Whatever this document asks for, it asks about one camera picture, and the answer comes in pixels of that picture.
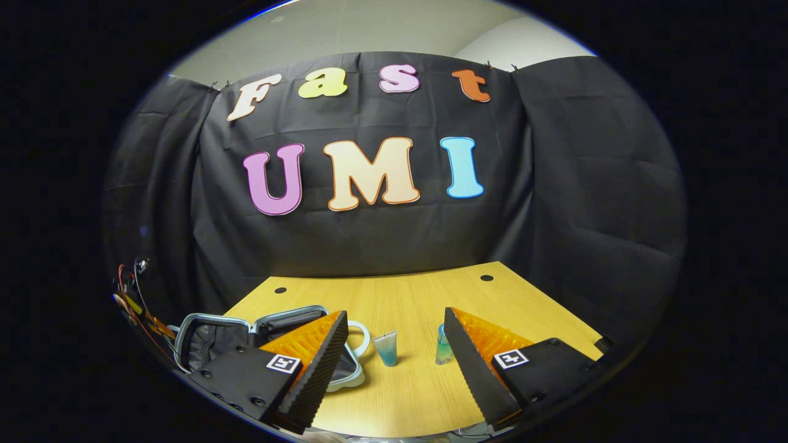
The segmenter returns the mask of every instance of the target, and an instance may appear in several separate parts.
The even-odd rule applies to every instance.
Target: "blue liquid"
[[[388,367],[396,365],[396,345],[389,346],[386,349],[378,349],[377,354],[383,360],[383,364]]]
[[[452,347],[448,344],[438,343],[438,353],[435,357],[435,363],[444,364],[452,359]]]

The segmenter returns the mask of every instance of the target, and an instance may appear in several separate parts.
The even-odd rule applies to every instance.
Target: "yellow letter a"
[[[307,82],[301,85],[298,95],[305,99],[312,99],[321,95],[334,97],[342,94],[348,89],[344,83],[344,76],[344,69],[318,69],[304,77]]]

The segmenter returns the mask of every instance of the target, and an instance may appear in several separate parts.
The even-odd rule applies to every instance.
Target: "blue letter i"
[[[440,140],[440,145],[448,152],[452,168],[452,186],[449,186],[448,194],[455,199],[481,195],[485,189],[476,181],[474,157],[470,153],[476,142],[468,137],[446,137]]]

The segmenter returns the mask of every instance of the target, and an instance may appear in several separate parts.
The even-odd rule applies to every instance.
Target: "white wall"
[[[596,56],[580,43],[535,17],[515,18],[485,32],[454,57],[514,71],[553,58]]]
[[[217,87],[324,55],[403,51],[451,57],[525,13],[491,0],[302,0],[208,42],[169,73]]]

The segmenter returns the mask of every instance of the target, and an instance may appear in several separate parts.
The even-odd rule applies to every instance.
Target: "red wire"
[[[128,298],[128,296],[126,295],[126,291],[123,289],[123,279],[121,278],[121,273],[123,272],[123,268],[124,268],[124,266],[125,266],[125,265],[121,264],[121,265],[120,265],[120,266],[117,268],[117,282],[118,282],[118,284],[119,284],[119,285],[120,285],[120,287],[121,287],[121,294],[123,294],[123,298],[125,298],[125,299],[126,299],[126,303],[129,303],[129,306],[131,307],[131,304],[130,304],[130,302],[129,302],[129,298]],[[134,315],[134,318],[135,318],[135,319],[136,319],[136,321],[139,323],[139,327],[141,327],[141,328],[143,329],[143,331],[144,331],[144,332],[145,332],[145,334],[148,336],[148,338],[150,338],[150,339],[151,339],[151,341],[153,342],[153,344],[154,344],[154,345],[156,345],[156,348],[158,348],[158,350],[159,350],[159,351],[161,351],[161,352],[162,352],[162,354],[164,354],[164,357],[167,357],[167,360],[169,360],[170,362],[172,362],[172,363],[173,363],[173,365],[175,365],[175,366],[178,366],[178,365],[175,363],[175,361],[174,361],[174,360],[173,360],[173,359],[172,359],[172,358],[169,356],[169,354],[167,354],[167,352],[165,352],[165,351],[164,351],[164,349],[162,349],[162,347],[161,347],[161,346],[159,346],[159,345],[158,345],[158,343],[156,343],[156,340],[154,340],[154,338],[153,338],[153,337],[151,337],[151,334],[147,332],[147,329],[145,329],[145,326],[143,326],[143,323],[142,323],[142,322],[139,320],[139,317],[137,316],[137,313],[136,313],[136,312],[134,312],[134,310],[133,310],[133,309],[131,309],[131,313],[132,313],[132,315]]]

